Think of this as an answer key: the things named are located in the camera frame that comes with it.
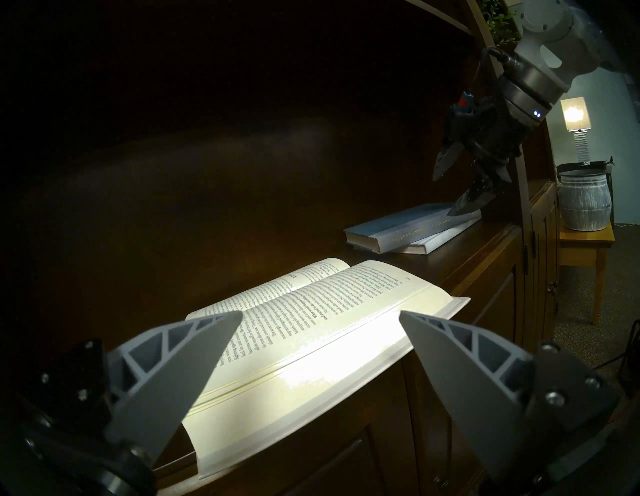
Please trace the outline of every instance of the metal bucket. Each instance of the metal bucket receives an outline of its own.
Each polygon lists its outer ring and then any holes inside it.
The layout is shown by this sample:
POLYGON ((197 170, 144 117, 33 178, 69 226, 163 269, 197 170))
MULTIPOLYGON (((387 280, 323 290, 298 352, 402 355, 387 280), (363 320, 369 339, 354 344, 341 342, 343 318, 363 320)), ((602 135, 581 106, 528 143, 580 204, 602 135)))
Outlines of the metal bucket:
POLYGON ((569 229, 604 229, 611 213, 607 174, 597 169, 560 173, 560 213, 569 229))

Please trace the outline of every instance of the book page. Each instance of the book page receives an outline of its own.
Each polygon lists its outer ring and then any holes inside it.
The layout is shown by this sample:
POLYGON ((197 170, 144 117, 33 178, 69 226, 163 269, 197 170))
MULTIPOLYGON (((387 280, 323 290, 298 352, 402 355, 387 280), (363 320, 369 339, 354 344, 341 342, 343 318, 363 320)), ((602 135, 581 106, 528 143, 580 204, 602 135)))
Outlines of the book page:
POLYGON ((319 262, 302 267, 282 277, 238 293, 231 298, 196 310, 187 315, 186 319, 197 319, 199 317, 222 314, 233 310, 248 310, 249 308, 257 307, 261 303, 274 300, 283 294, 295 291, 307 284, 320 281, 320 279, 324 279, 348 268, 349 266, 340 259, 320 260, 319 262))
POLYGON ((196 404, 277 370, 425 290, 424 313, 453 300, 419 277, 368 260, 245 310, 196 404))

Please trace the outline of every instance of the leaves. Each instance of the leaves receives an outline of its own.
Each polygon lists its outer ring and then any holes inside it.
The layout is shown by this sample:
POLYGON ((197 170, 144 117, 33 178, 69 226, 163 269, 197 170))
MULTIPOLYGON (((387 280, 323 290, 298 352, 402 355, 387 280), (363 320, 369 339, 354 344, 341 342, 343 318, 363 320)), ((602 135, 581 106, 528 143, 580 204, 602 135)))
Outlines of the leaves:
POLYGON ((476 0, 476 2, 496 46, 519 41, 520 32, 513 24, 513 14, 500 0, 476 0))

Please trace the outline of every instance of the door hinge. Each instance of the door hinge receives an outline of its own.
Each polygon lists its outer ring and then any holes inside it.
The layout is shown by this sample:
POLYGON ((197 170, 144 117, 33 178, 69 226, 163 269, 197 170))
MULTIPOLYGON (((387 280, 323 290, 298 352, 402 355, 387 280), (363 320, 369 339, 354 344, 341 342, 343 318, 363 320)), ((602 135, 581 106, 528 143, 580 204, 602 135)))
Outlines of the door hinge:
POLYGON ((536 232, 531 231, 531 254, 536 258, 536 232))
POLYGON ((524 245, 524 275, 529 275, 529 247, 524 245))

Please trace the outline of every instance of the table leg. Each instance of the table leg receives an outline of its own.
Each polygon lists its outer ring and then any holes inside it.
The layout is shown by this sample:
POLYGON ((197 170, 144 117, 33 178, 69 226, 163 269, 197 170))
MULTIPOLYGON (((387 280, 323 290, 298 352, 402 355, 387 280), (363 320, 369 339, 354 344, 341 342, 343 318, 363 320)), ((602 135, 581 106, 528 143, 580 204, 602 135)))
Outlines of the table leg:
POLYGON ((596 294, 593 299, 593 324, 600 322, 600 309, 602 308, 602 294, 604 292, 604 269, 607 264, 607 249, 598 248, 596 257, 596 294))

